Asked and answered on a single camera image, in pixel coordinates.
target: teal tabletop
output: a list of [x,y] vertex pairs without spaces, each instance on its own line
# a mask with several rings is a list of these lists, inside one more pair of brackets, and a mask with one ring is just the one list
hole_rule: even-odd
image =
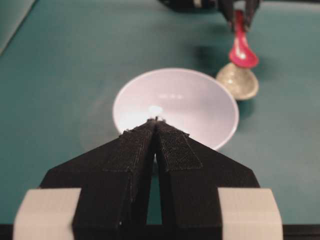
[[[238,102],[238,129],[220,152],[273,190],[285,224],[319,224],[320,4],[265,1],[247,38],[260,90]],[[118,136],[112,105],[130,79],[166,67],[215,77],[232,44],[215,11],[38,0],[0,56],[0,223],[49,168]],[[148,222],[161,223],[157,176]]]

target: table surface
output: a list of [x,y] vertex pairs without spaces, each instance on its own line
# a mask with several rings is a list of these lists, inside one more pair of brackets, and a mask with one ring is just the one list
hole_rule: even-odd
[[[272,188],[285,224],[320,223],[320,4],[264,2],[248,41],[258,95],[220,152]],[[215,76],[233,44],[217,12],[156,0],[38,0],[0,56],[0,223],[46,171],[118,136],[117,92],[166,67]],[[153,177],[148,223],[160,224]]]

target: plastic spoon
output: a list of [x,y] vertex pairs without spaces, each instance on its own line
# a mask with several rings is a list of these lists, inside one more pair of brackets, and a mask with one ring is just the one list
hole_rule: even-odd
[[229,59],[242,68],[253,68],[259,63],[259,58],[250,49],[247,42],[242,10],[235,11],[235,36]]

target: red spoon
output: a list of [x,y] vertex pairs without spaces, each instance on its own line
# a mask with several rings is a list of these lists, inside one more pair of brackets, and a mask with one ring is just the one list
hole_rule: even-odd
[[235,36],[229,59],[242,68],[253,68],[259,63],[259,58],[250,49],[247,42],[242,10],[235,11]]

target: white bowl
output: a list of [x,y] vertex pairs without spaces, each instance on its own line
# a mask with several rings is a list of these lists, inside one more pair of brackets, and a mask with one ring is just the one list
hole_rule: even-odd
[[214,78],[183,68],[164,68],[129,81],[113,103],[113,121],[122,133],[156,116],[218,150],[235,133],[239,110]]

